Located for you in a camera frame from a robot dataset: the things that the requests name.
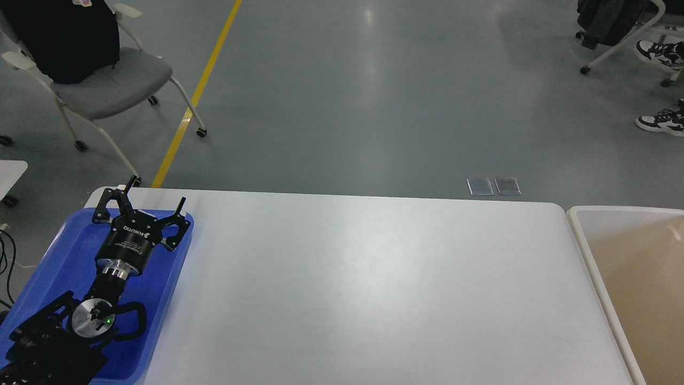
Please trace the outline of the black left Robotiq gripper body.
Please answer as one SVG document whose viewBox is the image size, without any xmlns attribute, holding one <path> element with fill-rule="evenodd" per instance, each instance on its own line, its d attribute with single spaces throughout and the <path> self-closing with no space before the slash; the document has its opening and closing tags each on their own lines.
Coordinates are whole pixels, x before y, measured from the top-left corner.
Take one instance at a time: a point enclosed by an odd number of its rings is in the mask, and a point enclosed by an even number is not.
<svg viewBox="0 0 684 385">
<path fill-rule="evenodd" d="M 111 229 L 95 256 L 96 268 L 122 271 L 123 277 L 144 273 L 156 247 L 174 252 L 191 228 L 190 218 L 179 213 L 157 218 L 135 210 L 132 216 L 121 214 L 111 222 Z"/>
</svg>

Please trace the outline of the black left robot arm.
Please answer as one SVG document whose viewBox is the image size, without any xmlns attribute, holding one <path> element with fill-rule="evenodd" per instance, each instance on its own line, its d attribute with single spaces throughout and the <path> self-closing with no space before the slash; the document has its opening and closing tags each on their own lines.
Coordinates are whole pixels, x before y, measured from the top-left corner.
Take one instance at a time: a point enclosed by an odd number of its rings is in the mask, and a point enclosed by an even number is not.
<svg viewBox="0 0 684 385">
<path fill-rule="evenodd" d="M 134 384 L 151 363 L 193 217 L 105 188 L 58 236 L 2 321 L 2 384 Z"/>
</svg>

